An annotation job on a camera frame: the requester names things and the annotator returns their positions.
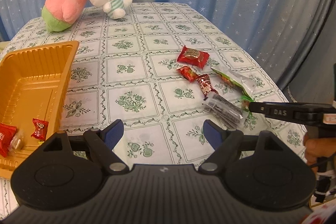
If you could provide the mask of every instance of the floral tablecloth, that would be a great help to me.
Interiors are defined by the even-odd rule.
[[[0,55],[20,48],[78,40],[61,127],[68,134],[87,128],[105,128],[115,119],[124,122],[124,137],[115,153],[126,163],[190,164],[199,166],[213,149],[202,131],[204,96],[175,70],[185,65],[176,58],[182,47],[210,54],[203,70],[227,100],[239,105],[241,93],[228,87],[210,69],[221,64],[256,82],[257,101],[286,102],[286,98],[259,65],[229,37],[186,4],[134,3],[128,14],[111,20],[101,8],[86,8],[80,19],[60,33],[48,33],[42,18],[29,21]],[[304,127],[249,116],[244,133],[270,130],[303,156]],[[16,206],[10,181],[0,179],[0,215]]]

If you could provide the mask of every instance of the yellow plastic tray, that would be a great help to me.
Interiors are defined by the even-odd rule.
[[[10,178],[38,146],[30,135],[33,118],[49,122],[46,138],[58,128],[78,41],[8,53],[0,63],[0,122],[24,131],[23,148],[0,156],[0,176]]]

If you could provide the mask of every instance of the striped shirt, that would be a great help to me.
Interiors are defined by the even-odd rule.
[[[113,11],[117,8],[125,9],[123,0],[110,0],[111,10],[107,13],[109,17],[112,17]]]

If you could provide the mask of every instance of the silver screw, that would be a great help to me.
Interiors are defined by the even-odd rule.
[[[122,171],[126,168],[126,165],[123,164],[122,162],[115,162],[113,164],[110,164],[110,169],[112,171],[116,171],[116,172],[119,172],[119,171]]]
[[[205,171],[215,171],[217,169],[217,164],[214,164],[213,162],[206,162],[201,165],[202,169]]]

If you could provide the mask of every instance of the pink starfish plush toy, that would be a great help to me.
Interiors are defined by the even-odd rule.
[[[81,15],[87,0],[46,0],[42,17],[47,31],[61,32]]]

